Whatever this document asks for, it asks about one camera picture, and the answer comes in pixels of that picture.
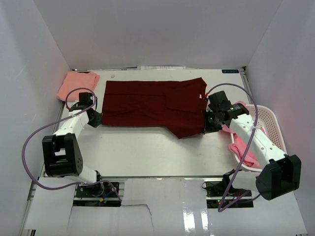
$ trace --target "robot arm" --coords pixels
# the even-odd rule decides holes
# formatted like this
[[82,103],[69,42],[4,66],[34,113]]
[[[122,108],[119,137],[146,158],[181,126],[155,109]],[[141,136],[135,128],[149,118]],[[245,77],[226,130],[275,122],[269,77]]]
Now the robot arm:
[[82,183],[94,183],[100,179],[97,171],[83,164],[77,142],[86,124],[96,128],[101,123],[102,114],[92,108],[76,116],[92,103],[91,93],[79,93],[79,102],[69,109],[69,115],[73,117],[68,119],[53,135],[43,138],[45,171],[48,176],[65,177]]
[[[247,143],[254,128],[248,110],[242,104],[232,105],[224,91],[210,95],[209,100],[209,108],[212,111],[205,113],[204,133],[217,132],[222,129],[222,124],[226,124]],[[258,191],[267,200],[299,188],[301,161],[296,155],[287,155],[260,129],[256,130],[250,149],[256,156],[262,172],[237,173],[233,188]],[[227,183],[233,174],[232,171],[223,176]]]

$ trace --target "pink cloth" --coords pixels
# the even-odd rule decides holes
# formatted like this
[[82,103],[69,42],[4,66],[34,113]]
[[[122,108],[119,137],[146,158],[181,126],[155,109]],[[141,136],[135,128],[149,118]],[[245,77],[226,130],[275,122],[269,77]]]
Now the pink cloth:
[[[236,103],[241,103],[244,106],[246,106],[246,103],[244,103],[243,101],[238,101]],[[233,144],[229,144],[227,146],[227,148],[230,150],[230,152],[235,153],[237,155],[238,159],[241,160],[242,156],[243,156],[243,154],[245,152],[245,149],[246,149],[246,144],[243,142],[243,140],[237,134],[235,134],[226,125],[222,126],[222,130],[225,131],[225,132],[233,134],[233,136],[234,136],[234,143]],[[248,151],[243,164],[245,166],[248,166],[248,167],[251,167],[251,168],[260,169],[260,164],[257,161],[256,157],[254,156],[254,154],[252,153],[251,150]]]
[[[65,97],[67,94],[74,89],[85,87],[91,90],[94,90],[97,83],[99,81],[99,75],[95,74],[94,72],[90,73],[79,73],[76,71],[70,71],[67,73],[63,81],[63,85],[60,87],[57,93],[57,99],[61,101],[65,101]],[[69,97],[69,102],[74,102],[75,100],[79,100],[79,93],[80,92],[87,92],[84,89],[80,89],[74,91]]]

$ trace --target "dark blue sticker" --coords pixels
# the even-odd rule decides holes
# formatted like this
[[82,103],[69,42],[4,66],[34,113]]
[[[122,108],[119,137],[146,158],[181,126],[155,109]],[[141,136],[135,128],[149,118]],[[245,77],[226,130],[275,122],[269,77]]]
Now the dark blue sticker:
[[238,74],[238,70],[222,70],[223,74]]

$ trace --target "folded cloth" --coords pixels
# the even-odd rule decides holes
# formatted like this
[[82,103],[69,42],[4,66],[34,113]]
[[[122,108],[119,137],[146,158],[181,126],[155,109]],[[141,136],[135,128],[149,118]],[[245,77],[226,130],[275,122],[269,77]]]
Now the folded cloth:
[[[76,71],[70,71],[67,73],[67,76],[65,77],[63,81],[63,85],[60,87],[57,93],[57,99],[61,101],[65,101],[65,97],[68,95],[68,93],[71,90],[81,88],[81,87],[94,90],[98,81],[99,81],[99,75],[95,74],[94,72],[79,73]],[[79,100],[79,93],[81,92],[87,92],[87,91],[84,89],[74,91],[72,94],[69,95],[68,101],[74,102],[75,100]]]
[[[238,101],[236,103],[241,103],[244,106],[246,106],[246,103],[244,103],[243,101]],[[237,158],[241,160],[245,152],[247,144],[245,144],[243,140],[237,134],[235,134],[231,129],[229,129],[226,125],[222,126],[222,130],[233,134],[234,143],[229,144],[227,148],[229,149],[230,152],[235,153],[237,155]],[[248,151],[243,164],[251,168],[260,169],[260,164],[251,150]]]
[[103,125],[166,126],[177,138],[200,134],[207,84],[188,81],[107,81]]

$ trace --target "blue wire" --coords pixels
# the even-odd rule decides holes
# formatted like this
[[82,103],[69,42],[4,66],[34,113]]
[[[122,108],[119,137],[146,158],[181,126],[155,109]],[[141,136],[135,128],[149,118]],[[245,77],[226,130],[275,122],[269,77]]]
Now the blue wire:
[[112,192],[109,192],[108,194],[106,194],[103,199],[105,200],[105,198],[107,198]]

